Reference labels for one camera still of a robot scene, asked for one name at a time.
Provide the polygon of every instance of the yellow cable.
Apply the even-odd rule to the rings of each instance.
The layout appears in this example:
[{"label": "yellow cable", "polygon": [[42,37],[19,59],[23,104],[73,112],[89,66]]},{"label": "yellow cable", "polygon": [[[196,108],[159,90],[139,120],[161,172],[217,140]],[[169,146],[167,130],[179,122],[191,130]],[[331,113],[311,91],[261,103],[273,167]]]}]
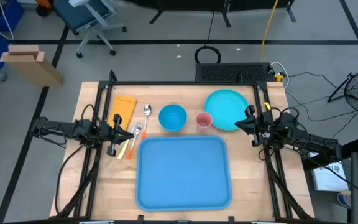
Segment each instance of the yellow cable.
[{"label": "yellow cable", "polygon": [[276,10],[277,3],[278,3],[278,0],[276,0],[276,2],[274,3],[272,13],[270,14],[270,18],[268,19],[268,22],[267,22],[264,39],[262,41],[262,47],[260,48],[259,62],[262,61],[262,58],[264,57],[265,40],[266,40],[267,32],[269,31],[270,23],[273,19],[274,11]]}]

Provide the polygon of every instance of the office chair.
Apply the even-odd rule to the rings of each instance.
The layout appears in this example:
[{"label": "office chair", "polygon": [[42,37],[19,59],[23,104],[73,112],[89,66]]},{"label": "office chair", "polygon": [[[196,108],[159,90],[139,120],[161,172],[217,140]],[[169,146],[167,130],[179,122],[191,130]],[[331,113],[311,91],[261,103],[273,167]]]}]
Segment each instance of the office chair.
[{"label": "office chair", "polygon": [[78,58],[83,57],[81,51],[92,34],[100,38],[109,47],[110,54],[115,56],[116,51],[104,36],[103,31],[121,28],[123,32],[127,32],[127,28],[122,23],[108,24],[106,22],[105,19],[117,14],[111,0],[55,0],[53,6],[74,35],[78,35],[78,30],[82,27],[89,29],[77,48]]}]

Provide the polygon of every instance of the gray floor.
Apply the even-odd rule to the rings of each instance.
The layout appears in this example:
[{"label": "gray floor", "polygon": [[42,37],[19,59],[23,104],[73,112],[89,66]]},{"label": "gray floor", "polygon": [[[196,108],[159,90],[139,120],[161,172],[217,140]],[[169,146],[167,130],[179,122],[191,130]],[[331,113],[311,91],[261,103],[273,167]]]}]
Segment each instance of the gray floor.
[{"label": "gray floor", "polygon": [[[358,1],[346,0],[358,26]],[[125,22],[128,33],[109,31],[110,40],[188,40],[208,36],[210,12],[164,12],[154,25],[148,21],[156,11],[118,2],[120,15],[111,21]],[[279,9],[272,22],[269,40],[357,40],[339,1],[296,0],[292,23],[287,12]],[[263,38],[269,10],[232,12],[228,14],[232,28],[226,28],[222,15],[215,14],[211,39],[260,40]],[[58,40],[64,23],[56,14],[41,18],[34,7],[26,6],[25,14],[14,31],[17,40]],[[81,39],[69,32],[68,40]],[[50,89],[42,116],[59,121],[72,119],[81,82],[106,80],[114,70],[119,80],[194,80],[194,52],[201,45],[115,45],[112,57],[104,45],[87,45],[84,58],[75,56],[77,45],[64,45],[57,69],[65,77],[62,88]],[[214,45],[222,53],[222,62],[256,62],[259,45]],[[52,61],[56,45],[41,45]],[[200,53],[202,62],[214,62],[214,55]],[[339,85],[349,72],[358,72],[358,45],[266,45],[265,62],[279,61],[290,75],[309,71],[325,74]],[[0,204],[23,145],[41,88],[6,66],[6,82],[0,82]],[[301,103],[329,95],[334,90],[322,78],[307,75],[290,79],[287,92]],[[288,102],[295,105],[288,96]],[[333,103],[318,101],[307,105],[313,119],[323,119],[352,111],[345,100]],[[331,137],[352,115],[314,123],[300,108],[300,121],[311,133]],[[358,115],[336,136],[341,143],[358,138]],[[57,173],[64,151],[59,147],[33,139],[24,168],[14,192],[5,222],[47,218],[55,190]],[[345,222],[346,210],[336,204],[336,193],[316,192],[307,174],[309,190],[317,218]]]}]

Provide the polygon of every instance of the pink cup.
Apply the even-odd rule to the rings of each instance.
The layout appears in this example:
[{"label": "pink cup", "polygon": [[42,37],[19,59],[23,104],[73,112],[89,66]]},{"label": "pink cup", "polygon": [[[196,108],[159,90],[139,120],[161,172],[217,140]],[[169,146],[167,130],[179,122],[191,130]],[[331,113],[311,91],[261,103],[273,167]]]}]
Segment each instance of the pink cup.
[{"label": "pink cup", "polygon": [[206,131],[212,124],[212,116],[207,112],[201,112],[196,117],[197,130]]}]

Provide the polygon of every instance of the wooden table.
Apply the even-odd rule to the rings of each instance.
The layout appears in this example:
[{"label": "wooden table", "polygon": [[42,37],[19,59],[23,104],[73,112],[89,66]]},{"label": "wooden table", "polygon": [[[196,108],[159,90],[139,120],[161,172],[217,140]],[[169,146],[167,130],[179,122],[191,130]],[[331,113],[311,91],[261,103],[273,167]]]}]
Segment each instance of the wooden table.
[{"label": "wooden table", "polygon": [[[74,119],[80,119],[83,108],[88,104],[94,104],[98,82],[84,82],[74,114]],[[227,144],[229,168],[232,184],[232,202],[224,210],[213,211],[188,211],[188,212],[145,212],[135,202],[135,181],[137,166],[137,146],[132,159],[122,160],[109,157],[106,149],[109,143],[103,146],[102,157],[96,184],[92,219],[109,220],[136,220],[138,215],[144,215],[145,220],[193,220],[193,221],[227,221],[228,216],[234,216],[236,221],[274,220],[272,200],[268,183],[268,175],[265,162],[258,158],[261,147],[254,148],[251,145],[252,136],[246,135],[241,130],[221,131],[215,127],[206,133],[196,130],[195,116],[203,111],[206,97],[215,90],[229,88],[241,93],[249,102],[255,104],[254,91],[251,86],[114,86],[110,107],[116,94],[131,95],[137,98],[137,104],[132,115],[128,129],[135,122],[144,123],[144,105],[152,105],[152,114],[147,125],[148,136],[182,136],[182,135],[217,135],[222,137]],[[268,93],[272,106],[284,109],[288,106],[282,83],[268,83]],[[99,117],[103,110],[105,95],[102,97]],[[178,132],[165,131],[158,123],[159,111],[169,103],[182,105],[188,113],[186,126]],[[91,118],[92,111],[85,113],[85,118]],[[78,142],[69,141],[66,148],[65,158],[75,149]],[[283,149],[282,162],[287,179],[289,191],[305,211],[314,216],[305,173],[299,155],[291,150]],[[83,149],[66,164],[60,181],[58,204],[62,209],[68,203],[78,188],[78,183],[83,166],[85,150]],[[278,190],[281,216],[285,217],[281,191]],[[87,200],[83,200],[81,214],[85,214]],[[51,215],[55,215],[54,206]]]}]

